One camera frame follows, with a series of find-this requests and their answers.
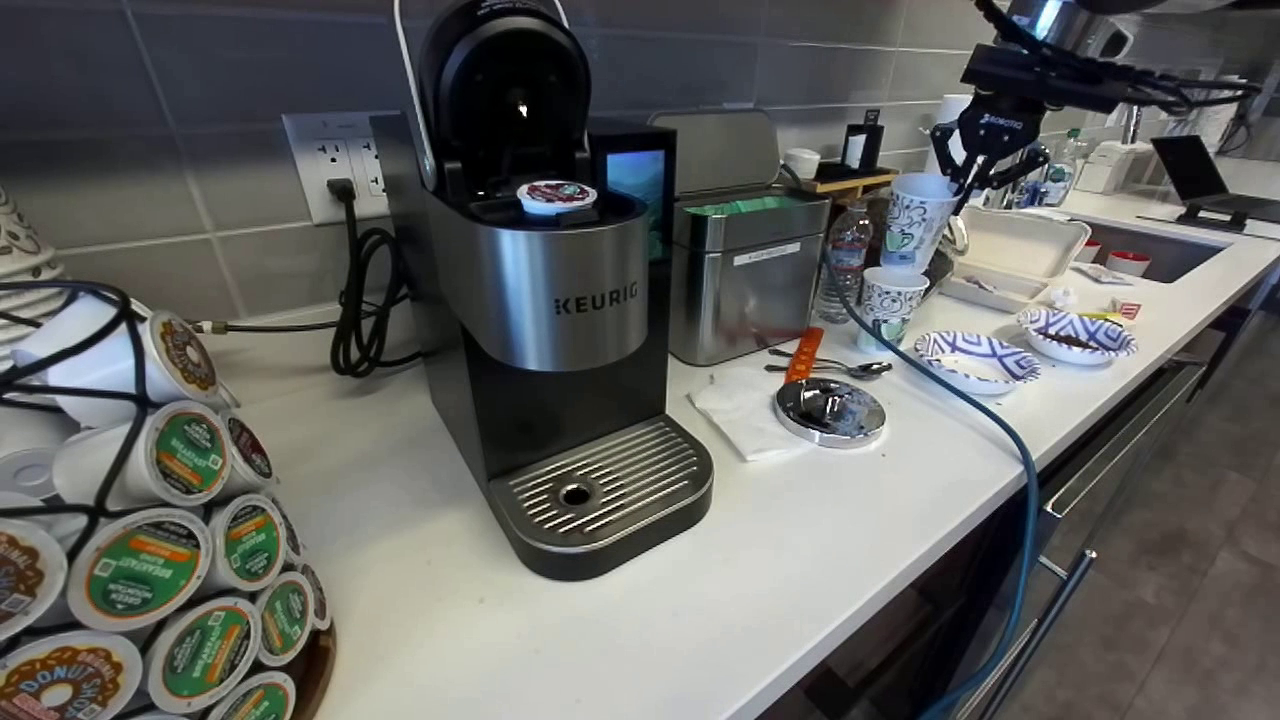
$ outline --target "electrical outlet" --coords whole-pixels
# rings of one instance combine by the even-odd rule
[[[345,221],[328,179],[354,179],[358,217],[388,217],[386,164],[375,162],[371,124],[364,112],[290,112],[279,120],[311,210],[311,223]]]

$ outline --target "stainless steel panel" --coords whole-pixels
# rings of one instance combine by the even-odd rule
[[[588,229],[494,229],[428,197],[441,287],[476,343],[529,373],[584,373],[647,335],[644,213]]]
[[[807,328],[828,202],[759,213],[681,210],[673,255],[673,357],[719,363]]]

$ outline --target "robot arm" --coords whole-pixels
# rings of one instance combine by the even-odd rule
[[[1185,79],[1134,65],[1093,60],[1048,35],[1068,39],[1093,17],[1145,14],[1162,0],[1041,0],[1030,24],[1017,24],[998,0],[978,0],[998,28],[998,44],[968,57],[964,83],[978,88],[957,124],[933,128],[933,151],[957,186],[957,213],[982,188],[1003,188],[1048,164],[1041,120],[1048,109],[1113,112],[1116,105],[1165,109],[1185,117],[1207,105],[1242,105],[1256,88],[1237,79]]]

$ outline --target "white plate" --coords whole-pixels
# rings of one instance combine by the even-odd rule
[[[1075,367],[1105,367],[1134,350],[1134,333],[1126,323],[1064,308],[1036,308],[1019,318],[1019,323],[1041,357]]]
[[[982,333],[928,333],[917,357],[972,398],[1003,398],[1041,378],[1030,353]]]

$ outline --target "keurig logo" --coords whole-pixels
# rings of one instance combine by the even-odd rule
[[[588,312],[610,312],[636,301],[640,301],[640,281],[610,294],[588,294],[588,296],[555,296],[555,318],[588,318]]]

